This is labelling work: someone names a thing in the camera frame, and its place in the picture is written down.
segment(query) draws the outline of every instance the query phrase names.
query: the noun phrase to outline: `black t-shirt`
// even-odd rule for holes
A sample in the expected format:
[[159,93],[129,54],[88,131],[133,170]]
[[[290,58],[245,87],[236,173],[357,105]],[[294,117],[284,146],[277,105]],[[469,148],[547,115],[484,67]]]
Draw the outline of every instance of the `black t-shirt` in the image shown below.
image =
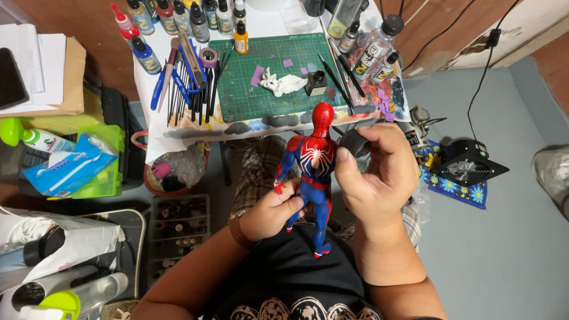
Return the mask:
[[311,225],[296,224],[255,246],[207,306],[204,320],[380,320],[367,303],[352,249],[332,233],[315,258]]

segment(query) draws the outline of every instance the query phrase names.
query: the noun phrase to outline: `masking tape roll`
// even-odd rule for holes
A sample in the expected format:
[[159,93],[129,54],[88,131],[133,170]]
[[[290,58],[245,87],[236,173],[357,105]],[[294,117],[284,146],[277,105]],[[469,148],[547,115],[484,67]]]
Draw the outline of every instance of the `masking tape roll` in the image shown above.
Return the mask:
[[200,50],[200,62],[204,68],[215,68],[219,61],[219,54],[210,47],[205,47]]

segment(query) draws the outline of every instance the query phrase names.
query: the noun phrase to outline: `paper stack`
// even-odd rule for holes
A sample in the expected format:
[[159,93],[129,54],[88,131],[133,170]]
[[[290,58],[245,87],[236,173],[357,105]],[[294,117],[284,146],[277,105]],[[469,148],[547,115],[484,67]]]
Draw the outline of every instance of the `paper stack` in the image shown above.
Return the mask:
[[0,48],[12,51],[30,96],[23,104],[0,114],[52,110],[63,102],[64,34],[40,34],[33,24],[0,25]]

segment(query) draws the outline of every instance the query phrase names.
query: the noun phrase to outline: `plaid shorts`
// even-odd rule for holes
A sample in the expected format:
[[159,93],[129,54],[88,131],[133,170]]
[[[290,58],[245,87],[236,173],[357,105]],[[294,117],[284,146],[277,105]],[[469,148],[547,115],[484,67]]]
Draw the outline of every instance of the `plaid shorts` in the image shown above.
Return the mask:
[[[235,192],[232,215],[248,211],[274,188],[275,172],[285,153],[286,145],[287,142],[282,137],[268,136],[247,149],[243,156],[243,168]],[[294,164],[283,181],[299,176],[299,168]],[[407,235],[415,250],[419,252],[418,241],[421,237],[419,215],[409,207],[402,207],[401,214]],[[336,235],[352,245],[355,226],[355,223],[350,223]]]

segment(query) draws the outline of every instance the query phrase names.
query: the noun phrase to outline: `brown leather watch strap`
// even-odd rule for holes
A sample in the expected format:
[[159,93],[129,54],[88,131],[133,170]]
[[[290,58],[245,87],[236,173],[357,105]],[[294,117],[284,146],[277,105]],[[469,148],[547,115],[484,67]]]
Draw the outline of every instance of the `brown leather watch strap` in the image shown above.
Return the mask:
[[241,226],[239,225],[238,216],[229,220],[229,231],[231,232],[231,235],[235,241],[244,248],[249,249],[257,243],[256,241],[247,239],[247,237],[243,234],[243,231],[241,231]]

